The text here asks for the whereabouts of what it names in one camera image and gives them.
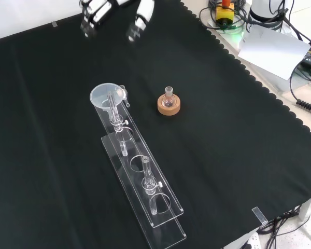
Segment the black cloth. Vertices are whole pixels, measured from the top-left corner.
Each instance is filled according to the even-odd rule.
[[[0,249],[148,248],[102,147],[90,103],[125,85],[130,112],[185,213],[175,248],[219,249],[311,198],[311,133],[178,0],[138,2],[94,39],[80,16],[0,40]],[[165,117],[166,86],[181,111]]]

